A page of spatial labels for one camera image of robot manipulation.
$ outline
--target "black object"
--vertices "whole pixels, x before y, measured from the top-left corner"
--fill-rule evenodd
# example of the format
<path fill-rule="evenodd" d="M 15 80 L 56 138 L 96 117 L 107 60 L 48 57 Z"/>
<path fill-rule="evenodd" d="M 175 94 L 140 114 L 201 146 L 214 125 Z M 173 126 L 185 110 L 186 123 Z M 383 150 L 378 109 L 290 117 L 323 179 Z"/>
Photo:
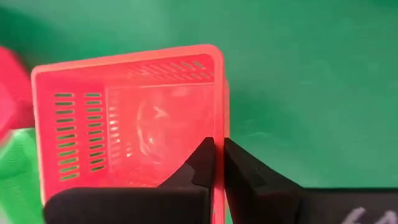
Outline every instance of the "black object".
<path fill-rule="evenodd" d="M 215 144 L 205 138 L 156 188 L 75 188 L 44 207 L 47 224 L 210 224 Z"/>
<path fill-rule="evenodd" d="M 397 189 L 307 189 L 299 224 L 396 224 Z"/>
<path fill-rule="evenodd" d="M 225 186 L 234 224 L 293 224 L 303 189 L 225 139 Z"/>
<path fill-rule="evenodd" d="M 234 224 L 398 224 L 398 189 L 303 189 L 225 140 Z"/>

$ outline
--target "green plastic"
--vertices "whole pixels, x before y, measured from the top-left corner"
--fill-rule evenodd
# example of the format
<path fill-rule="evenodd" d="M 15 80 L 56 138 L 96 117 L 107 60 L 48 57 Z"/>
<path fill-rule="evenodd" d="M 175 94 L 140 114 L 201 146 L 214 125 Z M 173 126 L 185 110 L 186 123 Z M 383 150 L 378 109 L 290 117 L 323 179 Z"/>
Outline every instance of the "green plastic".
<path fill-rule="evenodd" d="M 13 224 L 43 223 L 34 129 L 12 131 L 0 148 L 0 206 Z"/>

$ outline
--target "red plastic basket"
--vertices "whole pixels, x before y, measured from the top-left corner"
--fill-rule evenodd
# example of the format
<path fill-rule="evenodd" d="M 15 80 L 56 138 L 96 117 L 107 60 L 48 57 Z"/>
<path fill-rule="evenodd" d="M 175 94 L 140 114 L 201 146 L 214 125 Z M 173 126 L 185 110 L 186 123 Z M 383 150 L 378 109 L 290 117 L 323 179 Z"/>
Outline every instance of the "red plastic basket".
<path fill-rule="evenodd" d="M 0 47 L 0 107 L 0 141 L 10 129 L 34 126 L 28 74 L 4 47 Z"/>
<path fill-rule="evenodd" d="M 213 136 L 213 223 L 224 223 L 229 102 L 216 47 L 43 65 L 32 81 L 43 202 L 72 187 L 156 187 Z"/>

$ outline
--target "green surface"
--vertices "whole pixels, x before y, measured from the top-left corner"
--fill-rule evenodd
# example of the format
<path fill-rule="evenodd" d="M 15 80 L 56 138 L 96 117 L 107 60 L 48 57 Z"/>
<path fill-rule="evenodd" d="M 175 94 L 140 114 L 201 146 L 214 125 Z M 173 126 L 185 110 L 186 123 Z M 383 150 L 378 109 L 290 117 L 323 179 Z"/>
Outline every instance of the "green surface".
<path fill-rule="evenodd" d="M 30 68 L 217 45 L 231 137 L 311 187 L 398 187 L 397 26 L 395 0 L 0 0 Z"/>
<path fill-rule="evenodd" d="M 0 223 L 43 223 L 34 129 L 13 131 L 0 147 L 0 208 Z"/>

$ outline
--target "plastic container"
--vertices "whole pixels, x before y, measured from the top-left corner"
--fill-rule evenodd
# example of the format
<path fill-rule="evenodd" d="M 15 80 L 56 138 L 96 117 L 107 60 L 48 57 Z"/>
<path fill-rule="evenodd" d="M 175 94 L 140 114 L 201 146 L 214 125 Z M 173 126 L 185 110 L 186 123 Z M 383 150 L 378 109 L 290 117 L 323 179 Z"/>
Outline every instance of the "plastic container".
<path fill-rule="evenodd" d="M 29 76 L 4 47 L 0 47 L 0 107 L 0 141 L 10 129 L 34 126 Z"/>
<path fill-rule="evenodd" d="M 213 223 L 224 223 L 229 108 L 216 47 L 43 65 L 32 72 L 32 83 L 43 203 L 72 187 L 156 187 L 213 136 Z"/>
<path fill-rule="evenodd" d="M 0 147 L 0 207 L 13 224 L 43 223 L 32 128 L 11 131 L 7 144 Z"/>

